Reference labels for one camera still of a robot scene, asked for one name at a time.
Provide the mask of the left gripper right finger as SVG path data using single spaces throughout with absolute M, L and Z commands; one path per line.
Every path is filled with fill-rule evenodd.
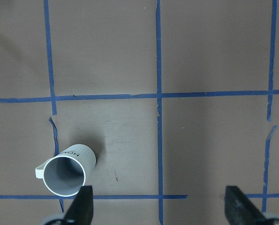
M 237 186 L 226 186 L 224 212 L 230 225 L 265 225 L 267 220 Z

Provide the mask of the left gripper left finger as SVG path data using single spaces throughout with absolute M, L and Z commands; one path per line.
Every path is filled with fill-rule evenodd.
M 93 219 L 93 189 L 83 186 L 67 210 L 63 220 L 65 225 L 90 225 Z

